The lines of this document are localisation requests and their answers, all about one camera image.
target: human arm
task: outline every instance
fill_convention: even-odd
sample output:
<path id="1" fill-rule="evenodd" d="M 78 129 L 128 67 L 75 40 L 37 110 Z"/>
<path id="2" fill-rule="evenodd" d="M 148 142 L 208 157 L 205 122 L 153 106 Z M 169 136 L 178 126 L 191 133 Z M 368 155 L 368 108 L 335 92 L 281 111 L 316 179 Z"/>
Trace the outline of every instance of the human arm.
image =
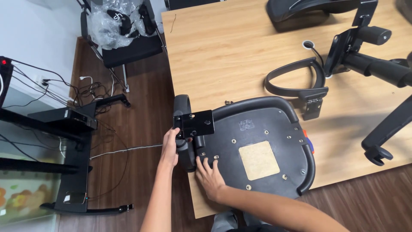
<path id="1" fill-rule="evenodd" d="M 248 212 L 269 224 L 289 230 L 348 232 L 333 218 L 307 203 L 227 186 L 219 172 L 218 160 L 213 161 L 213 168 L 208 165 L 207 158 L 202 165 L 200 158 L 197 157 L 196 163 L 196 176 L 212 201 Z"/>
<path id="2" fill-rule="evenodd" d="M 170 129 L 163 138 L 162 155 L 140 232 L 171 232 L 172 230 L 172 172 L 178 162 L 175 139 L 179 131 L 179 128 Z"/>

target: black metal mounting plate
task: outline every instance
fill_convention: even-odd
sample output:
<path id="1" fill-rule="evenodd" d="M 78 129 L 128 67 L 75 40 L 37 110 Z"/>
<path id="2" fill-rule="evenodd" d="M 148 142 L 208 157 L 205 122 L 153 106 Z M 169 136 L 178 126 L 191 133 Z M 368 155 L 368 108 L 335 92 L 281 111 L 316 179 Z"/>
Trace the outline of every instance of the black metal mounting plate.
<path id="1" fill-rule="evenodd" d="M 173 117 L 173 128 L 180 128 L 176 139 L 194 136 L 211 135 L 215 133 L 215 122 L 211 110 L 183 114 Z"/>

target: wooden table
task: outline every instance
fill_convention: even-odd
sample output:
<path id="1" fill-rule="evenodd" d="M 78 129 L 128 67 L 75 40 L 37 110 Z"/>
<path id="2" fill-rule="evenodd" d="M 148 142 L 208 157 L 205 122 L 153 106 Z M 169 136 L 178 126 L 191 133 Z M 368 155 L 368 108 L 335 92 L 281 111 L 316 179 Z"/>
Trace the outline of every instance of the wooden table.
<path id="1" fill-rule="evenodd" d="M 333 37 L 351 27 L 355 12 L 332 15 L 321 26 L 278 33 L 266 11 L 267 0 L 228 0 L 162 13 L 175 95 L 188 94 L 192 111 L 216 109 L 225 100 L 271 96 L 263 86 L 266 75 L 283 65 L 315 56 L 302 47 L 311 40 L 322 55 Z M 406 58 L 412 51 L 412 25 L 392 0 L 380 0 L 370 26 L 392 30 L 381 46 L 364 43 L 360 52 L 381 59 Z M 311 76 L 300 69 L 273 80 L 285 88 L 308 88 Z M 354 71 L 327 79 L 328 95 L 320 117 L 300 121 L 315 147 L 316 176 L 311 188 L 412 163 L 412 125 L 383 148 L 394 158 L 376 166 L 366 158 L 361 141 L 392 110 L 411 95 L 376 77 Z M 211 203 L 189 173 L 196 218 L 225 208 Z"/>

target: wooden floor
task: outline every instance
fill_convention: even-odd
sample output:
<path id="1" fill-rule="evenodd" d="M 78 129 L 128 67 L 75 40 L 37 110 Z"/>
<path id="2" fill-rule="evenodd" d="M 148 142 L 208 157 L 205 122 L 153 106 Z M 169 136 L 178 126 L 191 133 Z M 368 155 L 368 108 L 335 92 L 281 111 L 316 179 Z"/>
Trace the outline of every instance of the wooden floor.
<path id="1" fill-rule="evenodd" d="M 111 87 L 108 70 L 91 48 L 80 43 L 77 53 L 76 81 L 79 87 L 90 84 L 92 76 Z M 167 57 L 164 53 L 126 66 L 132 107 L 121 104 L 98 118 L 112 126 L 117 135 L 100 127 L 94 135 L 91 155 L 117 151 L 127 147 L 159 144 L 163 134 L 172 126 L 173 85 Z M 116 73 L 122 76 L 122 70 Z M 122 91 L 117 87 L 116 93 Z M 59 232 L 134 232 L 139 231 L 155 180 L 160 147 L 107 154 L 93 159 L 90 165 L 88 196 L 107 192 L 124 178 L 113 191 L 90 199 L 89 208 L 110 208 L 134 203 L 135 209 L 116 216 L 79 217 L 62 215 Z M 375 173 L 349 181 L 310 190 L 299 200 L 335 218 L 350 231 L 410 231 L 412 228 L 412 165 Z M 195 219 L 186 173 L 176 166 L 173 172 L 172 231 L 209 232 L 213 216 Z"/>

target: human hand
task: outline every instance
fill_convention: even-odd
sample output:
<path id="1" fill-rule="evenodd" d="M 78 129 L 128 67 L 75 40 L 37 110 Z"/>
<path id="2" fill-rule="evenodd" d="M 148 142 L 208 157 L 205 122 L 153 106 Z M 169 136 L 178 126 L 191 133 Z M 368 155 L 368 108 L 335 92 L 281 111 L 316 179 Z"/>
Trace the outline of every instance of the human hand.
<path id="1" fill-rule="evenodd" d="M 218 160 L 213 161 L 213 169 L 210 168 L 207 163 L 208 158 L 203 160 L 203 164 L 200 162 L 200 157 L 196 157 L 197 169 L 196 176 L 206 190 L 207 197 L 219 203 L 219 192 L 226 186 L 222 175 L 218 169 Z"/>
<path id="2" fill-rule="evenodd" d="M 163 137 L 162 156 L 160 156 L 159 165 L 165 165 L 173 169 L 178 163 L 178 154 L 176 153 L 176 135 L 180 129 L 171 128 Z"/>

